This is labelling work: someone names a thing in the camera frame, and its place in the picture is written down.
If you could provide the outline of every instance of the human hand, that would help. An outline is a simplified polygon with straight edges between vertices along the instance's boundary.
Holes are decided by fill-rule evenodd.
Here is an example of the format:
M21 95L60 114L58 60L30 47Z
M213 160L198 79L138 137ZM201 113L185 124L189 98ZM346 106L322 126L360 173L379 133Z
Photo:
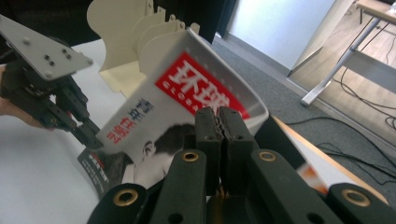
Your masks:
M0 65L0 83L4 71L6 71L6 67L4 65ZM40 122L35 120L31 115L12 104L9 100L0 97L0 116L2 115L13 116L23 120L25 123L33 127L43 128Z

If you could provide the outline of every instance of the black cable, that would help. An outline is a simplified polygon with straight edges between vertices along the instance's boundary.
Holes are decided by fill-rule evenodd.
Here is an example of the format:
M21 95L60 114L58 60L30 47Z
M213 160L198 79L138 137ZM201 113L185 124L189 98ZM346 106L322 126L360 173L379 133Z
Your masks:
M330 118L330 117L316 117L316 118L311 118L311 119L304 119L304 120L300 120L297 122L287 122L287 125L296 125L296 124L302 124L302 123L306 123L312 120L317 120L317 119L327 119L327 120L332 120L335 122L339 122L342 123L344 125L346 125L348 128L352 129L353 131L355 131L356 133L358 133L360 136L362 136L364 139L366 139L366 141L368 143L370 143L370 145L372 145L390 164L393 165L394 168L396 168L396 163L394 163L387 155L385 155L385 153L376 145L374 144L374 142L372 142L370 139L368 139L366 136L364 136L364 134L362 134L361 132L359 132L356 128L350 126L349 124L339 120L339 119L334 119L334 118Z
M389 64L388 56L389 56L390 52L391 52L392 49L393 49L393 46L394 46L394 44L395 44L395 39L396 39L396 36L393 37L392 45L390 46L390 49L389 49L389 51L388 51L388 53L387 53L387 64Z
M370 21L372 20L373 18L371 18L370 20L369 20L369 22L367 22L367 24L364 26L364 28L361 30L361 32L355 37L355 39L351 42L351 44L349 45L349 47L346 49L346 51L343 53L343 55L349 50L349 48L350 48L350 46L352 46L352 44L355 42L355 40L358 38L358 36L363 32L363 30L366 28L366 26L370 23ZM361 49L361 51L363 51L387 26L389 25L389 23L387 23L384 27L382 27L379 31L378 31L378 33L376 33L375 34L375 36L373 36L370 40L369 40L369 42L367 42L365 45L364 45L364 47ZM390 48L390 50L389 50L389 53L390 53L390 51L392 50L392 48L393 48L393 43L394 43L394 39L393 39L393 42L392 42L392 47ZM376 108L376 107L374 107L374 105L375 106L379 106L379 107L383 107L383 108L386 108L386 109L393 109L393 110L396 110L396 108L395 107L390 107L390 106L386 106L386 105L379 105L379 104L376 104L376 103L374 103L374 102L371 102L371 101L369 101L369 100L367 100L367 99L364 99L364 98L361 98L356 92L354 92L347 84L345 84L344 82L343 82L343 80L344 80L344 76L345 76L345 74L346 74L346 72L347 72L347 68L344 70L344 73L343 73L343 75L341 75L341 80L340 81L338 81L338 80L336 80L334 77L332 77L332 80L333 81L335 81L336 83L339 83L340 85L341 85L341 88L346 92L346 93L348 93L349 95L351 95L351 96L353 96L353 97L356 97L356 98L358 98L359 100L361 100L363 103L365 103L366 105L368 105L368 106L370 106L372 109L374 109L374 110L376 110L377 112L379 112L379 113L382 113L382 114L384 114L384 115L386 115L386 116L388 116L386 119L385 119L385 122L386 122L386 124L388 124L388 126L390 127L390 128L392 128L393 130L396 130L396 126L395 126L395 121L396 121L396 118L394 117L394 116L392 116L391 114L389 114L389 113L386 113L385 111L382 111L382 110L380 110L380 109L378 109L378 108Z
M329 145L329 146L331 146L331 147L336 148L338 151L329 149L328 147L324 147L323 145ZM332 153L338 153L338 154L340 154L340 155L345 155L346 158L348 158L348 159L352 159L352 160L354 160L354 161L360 161L360 162L362 162L362 163L364 163L364 164L366 164L366 165L373 166L374 169L377 169L378 171L383 172L383 173L386 174L386 175L389 175L389 176L391 176L391 177L393 177L393 178L396 178L396 171L391 170L390 168L388 168L388 167L386 167L386 166L377 165L377 164L372 164L372 163L369 163L369 162L364 161L364 160L362 160L362 159L359 159L359 158L357 158L357 157L355 157L355 156L352 156L352 155L350 155L350 154L347 154L347 153L345 153L343 150L341 150L340 147L335 146L333 143L319 143L319 144L316 145L316 147L324 148L324 149L326 149L326 150L328 150L328 151L330 151L330 152L332 152Z
M0 55L0 62L14 52L14 49L9 49Z
M324 147L323 145L330 145L330 146L332 146L332 147L335 147L335 148L337 148L340 152L331 150L331 149L329 149L329 148L327 148L327 147ZM367 161L364 161L364 160L362 160L362 159L359 159L359 158L357 158L357 157L355 157L355 156L346 154L346 153L344 153L339 147L336 147L335 145L333 145L333 144L331 144L331 143L320 143L320 144L317 145L317 147L322 148L322 149L324 149L324 150L330 151L330 152L326 152L326 151L325 151L325 153L326 153L327 155L329 155L329 156L342 157L342 158L346 158L346 159L348 159L348 160L350 160L350 161L353 161L356 165L359 166L359 168L361 168L361 169L363 170L364 173L366 173L367 175L369 175L369 176L370 176L377 184L379 184L379 185L385 185L385 184L388 184L388 183L396 183L396 181L393 181L393 180L387 180L387 181L384 181L384 182L378 181L377 178L376 178L375 176L373 176L369 171L367 171L367 170L364 169L362 166L360 166L360 165L358 164L358 162L360 162L360 163L362 163L362 164L365 164L365 165L367 165L367 166L369 166L369 167L371 167L371 168L377 170L378 172L380 172L380 173L382 173L382 174L384 174L384 175L387 175L387 176L389 176L389 177L391 177L391 178L393 178L393 179L396 179L396 175L395 175L395 174L391 174L390 172L388 172L388 171L385 170L385 169L390 170L388 167L384 167L384 166L381 166L381 165L372 164L372 163L370 163L370 162L367 162Z

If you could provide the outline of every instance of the white wall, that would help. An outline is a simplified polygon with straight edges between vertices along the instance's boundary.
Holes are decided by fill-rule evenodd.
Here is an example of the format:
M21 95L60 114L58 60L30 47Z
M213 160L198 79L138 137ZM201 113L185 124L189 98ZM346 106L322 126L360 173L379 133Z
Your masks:
M228 31L292 70L334 1L239 0Z

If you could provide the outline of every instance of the brass screw insert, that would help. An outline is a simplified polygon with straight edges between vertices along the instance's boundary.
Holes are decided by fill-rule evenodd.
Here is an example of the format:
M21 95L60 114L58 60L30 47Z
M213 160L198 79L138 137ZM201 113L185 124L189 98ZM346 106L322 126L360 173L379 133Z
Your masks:
M350 203L356 204L357 206L360 207L367 207L370 205L370 199L367 198L366 195L362 194L359 191L356 191L354 189L343 189L341 191L343 194L344 198L349 201Z
M134 203L138 196L135 189L122 189L114 195L113 203L119 207L128 206Z
M186 152L183 154L183 161L197 161L199 155L195 152Z
M259 154L259 156L260 156L260 159L262 159L264 161L275 161L276 160L276 156L274 155L274 153L267 152L267 151L261 152Z

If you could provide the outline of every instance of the magazine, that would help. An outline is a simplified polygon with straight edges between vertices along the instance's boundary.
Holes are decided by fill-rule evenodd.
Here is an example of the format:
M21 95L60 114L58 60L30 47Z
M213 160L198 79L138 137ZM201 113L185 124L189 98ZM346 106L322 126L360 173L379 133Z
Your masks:
M268 118L260 97L190 29L150 41L138 63L147 78L96 135L104 146L78 157L101 197L121 183L148 189L162 180L200 108L233 108L252 134Z

